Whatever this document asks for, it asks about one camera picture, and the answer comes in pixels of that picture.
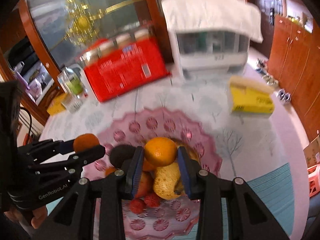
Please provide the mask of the yellow tissue box left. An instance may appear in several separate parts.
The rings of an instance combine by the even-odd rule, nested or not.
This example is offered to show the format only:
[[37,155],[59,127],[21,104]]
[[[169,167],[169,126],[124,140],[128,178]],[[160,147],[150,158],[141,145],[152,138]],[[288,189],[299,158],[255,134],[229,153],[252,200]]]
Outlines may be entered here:
[[49,107],[47,108],[47,113],[50,116],[56,115],[66,110],[66,108],[62,105],[63,100],[67,96],[66,93],[56,96],[51,101]]

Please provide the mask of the red lychee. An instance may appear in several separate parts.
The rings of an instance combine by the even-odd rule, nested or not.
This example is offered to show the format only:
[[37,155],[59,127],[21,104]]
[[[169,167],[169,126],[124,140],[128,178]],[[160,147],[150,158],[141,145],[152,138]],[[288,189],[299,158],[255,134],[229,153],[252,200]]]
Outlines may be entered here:
[[131,200],[131,202],[129,203],[129,208],[132,213],[139,215],[143,213],[144,210],[146,209],[146,204],[144,200],[140,198],[135,198]]
[[159,207],[161,204],[161,198],[156,193],[152,192],[144,197],[144,203],[147,207]]

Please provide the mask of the teal white tree tablecloth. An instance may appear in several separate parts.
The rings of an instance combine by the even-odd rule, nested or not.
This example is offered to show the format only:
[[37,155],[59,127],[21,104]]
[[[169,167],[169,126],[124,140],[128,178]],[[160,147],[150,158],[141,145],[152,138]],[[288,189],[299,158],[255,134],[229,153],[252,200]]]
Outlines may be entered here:
[[295,127],[276,96],[270,116],[233,114],[228,81],[181,83],[165,78],[108,102],[88,97],[74,113],[51,116],[41,140],[95,134],[110,150],[154,137],[180,139],[204,169],[231,180],[243,178],[291,239],[301,239],[309,210],[308,172]]

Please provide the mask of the red apple in bowl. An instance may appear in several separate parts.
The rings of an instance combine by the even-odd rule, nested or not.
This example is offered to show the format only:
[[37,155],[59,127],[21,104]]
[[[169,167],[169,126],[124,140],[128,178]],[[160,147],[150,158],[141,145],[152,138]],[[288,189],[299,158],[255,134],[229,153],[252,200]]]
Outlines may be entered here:
[[153,177],[149,172],[142,171],[138,191],[135,198],[145,197],[153,190]]

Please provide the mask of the small orange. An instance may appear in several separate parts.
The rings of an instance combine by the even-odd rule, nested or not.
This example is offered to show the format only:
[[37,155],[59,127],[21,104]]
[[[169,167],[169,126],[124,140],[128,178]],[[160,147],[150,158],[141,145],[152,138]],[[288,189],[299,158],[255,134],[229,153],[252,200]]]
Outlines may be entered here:
[[86,133],[78,136],[73,142],[73,150],[75,153],[84,152],[97,145],[99,145],[99,139],[92,133]]

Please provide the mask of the plastic bottle green label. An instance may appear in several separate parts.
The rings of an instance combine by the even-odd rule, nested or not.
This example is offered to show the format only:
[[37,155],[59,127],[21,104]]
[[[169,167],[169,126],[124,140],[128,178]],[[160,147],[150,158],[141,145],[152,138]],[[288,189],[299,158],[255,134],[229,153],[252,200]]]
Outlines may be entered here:
[[63,90],[74,96],[80,96],[84,92],[84,87],[76,72],[71,68],[64,67],[57,76],[59,84]]

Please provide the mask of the red package of jars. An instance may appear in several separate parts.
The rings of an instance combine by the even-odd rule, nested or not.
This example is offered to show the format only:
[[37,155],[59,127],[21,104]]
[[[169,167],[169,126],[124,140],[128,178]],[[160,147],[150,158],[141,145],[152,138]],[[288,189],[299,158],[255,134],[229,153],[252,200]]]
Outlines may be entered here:
[[123,33],[89,51],[84,73],[99,102],[170,75],[150,26]]

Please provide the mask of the yellow box right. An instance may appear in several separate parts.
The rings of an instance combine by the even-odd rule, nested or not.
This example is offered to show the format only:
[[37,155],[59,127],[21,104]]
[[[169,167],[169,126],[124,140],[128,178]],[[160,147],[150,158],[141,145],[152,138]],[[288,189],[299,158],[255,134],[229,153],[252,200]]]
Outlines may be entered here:
[[260,81],[233,75],[227,88],[229,111],[232,114],[270,116],[275,109],[271,95],[274,89]]

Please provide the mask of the gold ornament glass door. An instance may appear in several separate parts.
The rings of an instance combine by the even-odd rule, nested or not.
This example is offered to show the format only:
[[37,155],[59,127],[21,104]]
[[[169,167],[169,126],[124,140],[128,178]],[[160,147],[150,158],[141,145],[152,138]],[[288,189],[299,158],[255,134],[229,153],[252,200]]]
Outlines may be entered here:
[[27,0],[33,23],[57,67],[93,43],[151,20],[146,0]]

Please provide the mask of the dark avocado in bowl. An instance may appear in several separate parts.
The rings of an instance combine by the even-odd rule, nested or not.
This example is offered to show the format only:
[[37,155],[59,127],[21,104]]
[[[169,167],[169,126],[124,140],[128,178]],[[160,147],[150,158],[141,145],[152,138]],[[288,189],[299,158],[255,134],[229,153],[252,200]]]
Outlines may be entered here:
[[132,145],[117,145],[110,151],[109,159],[110,163],[115,168],[121,168],[123,165],[123,162],[132,159],[134,153],[136,151],[136,148]]

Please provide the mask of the white appliance with cloth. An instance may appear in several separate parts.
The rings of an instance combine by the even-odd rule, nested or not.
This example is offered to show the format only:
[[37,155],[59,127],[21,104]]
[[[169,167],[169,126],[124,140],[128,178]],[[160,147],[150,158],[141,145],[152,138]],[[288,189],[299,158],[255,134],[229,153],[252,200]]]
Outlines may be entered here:
[[245,71],[261,13],[239,0],[162,0],[172,57],[181,78],[215,79]]

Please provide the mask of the yellow pear in bowl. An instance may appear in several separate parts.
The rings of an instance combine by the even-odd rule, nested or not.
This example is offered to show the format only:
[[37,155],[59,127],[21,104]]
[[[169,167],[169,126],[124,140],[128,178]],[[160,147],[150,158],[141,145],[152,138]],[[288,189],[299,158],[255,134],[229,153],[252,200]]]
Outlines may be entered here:
[[165,200],[185,195],[178,163],[157,167],[154,172],[154,192]]

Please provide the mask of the pink glass fruit bowl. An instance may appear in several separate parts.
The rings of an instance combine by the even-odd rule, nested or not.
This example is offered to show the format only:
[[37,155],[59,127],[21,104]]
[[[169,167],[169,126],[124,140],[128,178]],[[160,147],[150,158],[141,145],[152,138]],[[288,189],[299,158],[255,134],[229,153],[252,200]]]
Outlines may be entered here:
[[[91,181],[105,177],[106,170],[112,167],[110,152],[116,146],[145,146],[159,137],[174,141],[177,147],[183,146],[191,159],[216,176],[222,164],[213,137],[204,132],[199,122],[182,111],[164,107],[126,113],[97,137],[106,154],[84,167],[83,175]],[[147,164],[143,168],[141,180],[147,185],[139,196],[147,200],[146,208],[137,214],[131,211],[130,201],[122,202],[126,239],[173,239],[192,230],[199,219],[200,202],[187,197],[180,178],[176,162],[160,167]]]

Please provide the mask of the clear glass cup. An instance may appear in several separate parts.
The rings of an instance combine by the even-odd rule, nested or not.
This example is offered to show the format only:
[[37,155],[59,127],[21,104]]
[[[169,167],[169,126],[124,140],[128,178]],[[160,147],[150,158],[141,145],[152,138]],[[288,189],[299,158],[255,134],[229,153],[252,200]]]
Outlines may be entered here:
[[66,94],[61,101],[61,104],[67,111],[69,111],[69,113],[75,113],[81,108],[83,101],[73,94]]

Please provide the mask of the brown wooden cabinet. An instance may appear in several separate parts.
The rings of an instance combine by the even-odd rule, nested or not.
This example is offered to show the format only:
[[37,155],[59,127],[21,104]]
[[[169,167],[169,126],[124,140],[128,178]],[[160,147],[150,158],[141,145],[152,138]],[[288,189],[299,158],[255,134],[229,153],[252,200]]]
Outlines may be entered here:
[[319,132],[319,25],[314,21],[310,33],[277,15],[267,66],[279,87],[291,94],[291,104],[312,141]]

